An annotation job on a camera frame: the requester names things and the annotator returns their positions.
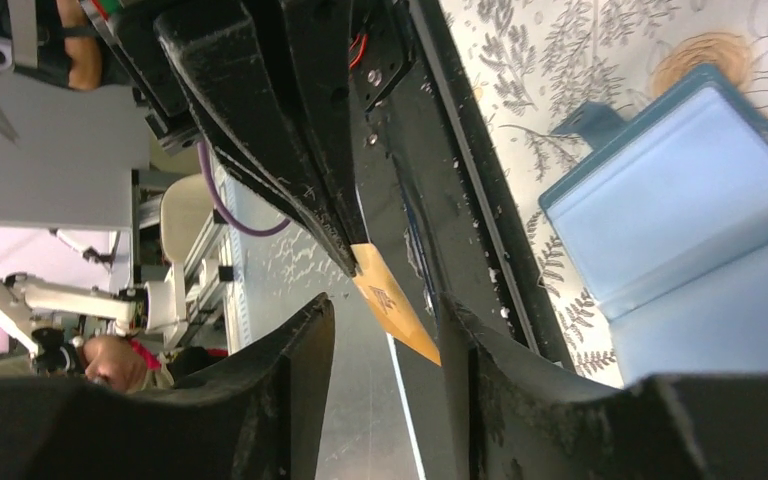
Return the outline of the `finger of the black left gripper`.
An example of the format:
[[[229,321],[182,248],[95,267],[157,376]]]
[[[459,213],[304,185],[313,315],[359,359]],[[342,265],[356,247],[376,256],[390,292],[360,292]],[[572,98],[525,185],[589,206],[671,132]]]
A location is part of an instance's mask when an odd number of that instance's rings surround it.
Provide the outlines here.
[[[349,46],[350,1],[281,1],[288,50],[326,199],[345,241],[368,241],[353,155]]]
[[[185,1],[163,10],[154,28],[220,162],[354,276],[357,261],[305,132],[280,2]]]

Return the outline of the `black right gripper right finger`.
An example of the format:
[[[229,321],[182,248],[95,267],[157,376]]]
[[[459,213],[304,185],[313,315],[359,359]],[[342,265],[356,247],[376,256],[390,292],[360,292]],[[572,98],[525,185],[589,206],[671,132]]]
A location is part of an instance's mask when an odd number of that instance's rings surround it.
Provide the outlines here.
[[[768,374],[658,374],[616,389],[449,295],[438,319],[460,479],[768,479]]]

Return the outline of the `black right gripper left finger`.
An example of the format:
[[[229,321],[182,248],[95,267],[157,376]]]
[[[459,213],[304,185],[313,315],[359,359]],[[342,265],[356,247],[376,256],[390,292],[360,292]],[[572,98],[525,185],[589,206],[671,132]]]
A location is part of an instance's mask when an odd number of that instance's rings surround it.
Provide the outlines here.
[[[319,294],[169,389],[0,378],[0,479],[312,479],[334,349]]]

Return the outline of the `blue leather card holder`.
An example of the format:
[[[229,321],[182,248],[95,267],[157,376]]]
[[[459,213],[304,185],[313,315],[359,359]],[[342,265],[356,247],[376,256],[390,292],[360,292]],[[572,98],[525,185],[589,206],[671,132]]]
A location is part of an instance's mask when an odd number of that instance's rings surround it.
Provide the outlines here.
[[[631,119],[587,102],[557,132],[590,152],[538,203],[623,380],[768,374],[768,120],[702,64]]]

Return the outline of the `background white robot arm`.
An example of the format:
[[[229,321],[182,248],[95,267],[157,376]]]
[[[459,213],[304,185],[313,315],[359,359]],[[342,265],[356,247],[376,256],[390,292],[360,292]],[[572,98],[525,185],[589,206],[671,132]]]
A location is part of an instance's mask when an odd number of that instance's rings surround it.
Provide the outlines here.
[[[337,328],[398,341],[431,479],[768,479],[768,117],[684,28],[737,1],[95,2],[231,205],[186,177],[183,261],[117,293],[0,280],[35,357],[0,478],[313,479]]]

